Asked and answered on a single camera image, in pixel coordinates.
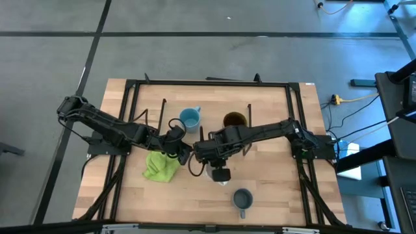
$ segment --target light blue mug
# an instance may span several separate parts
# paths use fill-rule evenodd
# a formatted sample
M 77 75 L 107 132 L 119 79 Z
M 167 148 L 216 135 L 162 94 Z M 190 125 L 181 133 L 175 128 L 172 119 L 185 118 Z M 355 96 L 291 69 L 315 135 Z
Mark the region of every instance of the light blue mug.
M 201 123 L 201 107 L 186 108 L 179 114 L 179 119 L 183 121 L 187 128 L 187 133 L 196 133 Z

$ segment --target brown cup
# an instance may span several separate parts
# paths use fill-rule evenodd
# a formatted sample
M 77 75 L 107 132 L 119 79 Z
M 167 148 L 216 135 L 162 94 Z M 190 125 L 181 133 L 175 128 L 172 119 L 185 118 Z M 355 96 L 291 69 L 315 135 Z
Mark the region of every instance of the brown cup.
M 222 124 L 224 127 L 230 126 L 230 125 L 244 125 L 247 126 L 247 119 L 246 117 L 238 112 L 230 112 L 224 116 L 224 119 L 222 120 Z

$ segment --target green towel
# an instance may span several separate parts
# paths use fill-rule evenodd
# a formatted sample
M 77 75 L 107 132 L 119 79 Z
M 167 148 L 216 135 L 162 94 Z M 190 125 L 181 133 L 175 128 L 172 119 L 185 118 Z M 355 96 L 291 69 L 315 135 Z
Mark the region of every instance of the green towel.
M 168 183 L 181 166 L 177 159 L 171 159 L 166 154 L 152 151 L 146 158 L 148 169 L 143 172 L 146 179 Z

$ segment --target concrete floor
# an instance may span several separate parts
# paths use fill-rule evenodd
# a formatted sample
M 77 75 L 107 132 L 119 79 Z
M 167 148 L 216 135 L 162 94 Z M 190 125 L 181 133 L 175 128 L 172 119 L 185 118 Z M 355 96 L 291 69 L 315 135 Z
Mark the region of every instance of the concrete floor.
M 0 31 L 95 31 L 104 4 L 2 0 Z M 328 2 L 325 7 L 333 11 L 343 4 Z M 416 49 L 416 8 L 400 7 L 395 17 Z M 119 0 L 112 2 L 104 31 L 396 32 L 380 3 L 354 3 L 328 16 L 316 10 L 313 0 Z M 75 92 L 91 43 L 89 37 L 0 37 L 0 141 L 26 149 L 24 157 L 0 157 L 0 226 L 30 222 L 62 132 L 56 108 Z M 260 73 L 264 81 L 315 83 L 324 103 L 332 94 L 350 99 L 374 93 L 348 82 L 372 79 L 376 72 L 394 71 L 409 61 L 398 38 L 102 38 L 84 96 L 99 106 L 108 78 L 143 78 L 144 72 L 151 79 L 242 80 Z M 333 108 L 333 124 L 369 101 Z M 335 133 L 344 135 L 383 119 L 378 100 Z M 80 124 L 75 130 L 90 133 Z M 382 129 L 357 143 L 369 147 L 388 138 L 388 130 Z M 71 136 L 45 222 L 70 220 L 86 149 Z M 374 224 L 383 218 L 378 200 L 343 196 L 343 202 L 349 224 L 377 229 Z

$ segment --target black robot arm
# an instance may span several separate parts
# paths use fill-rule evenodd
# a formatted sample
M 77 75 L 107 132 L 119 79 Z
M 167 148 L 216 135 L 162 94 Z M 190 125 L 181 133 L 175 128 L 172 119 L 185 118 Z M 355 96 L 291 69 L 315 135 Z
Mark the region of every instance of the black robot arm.
M 229 169 L 223 168 L 228 157 L 240 152 L 252 142 L 271 138 L 286 137 L 291 143 L 294 155 L 314 152 L 320 148 L 330 154 L 329 158 L 335 157 L 332 145 L 322 143 L 313 133 L 303 129 L 299 121 L 291 118 L 257 127 L 232 125 L 217 132 L 211 132 L 208 136 L 208 140 L 195 142 L 193 147 L 196 160 L 203 164 L 209 163 L 215 169 L 213 170 L 214 181 L 231 179 Z
M 184 165 L 192 148 L 181 141 L 184 130 L 175 125 L 165 135 L 158 135 L 157 129 L 145 124 L 124 122 L 89 104 L 84 97 L 65 97 L 57 110 L 58 119 L 64 122 L 81 122 L 103 136 L 103 140 L 115 148 L 137 146 L 146 150 L 161 151 L 176 155 Z

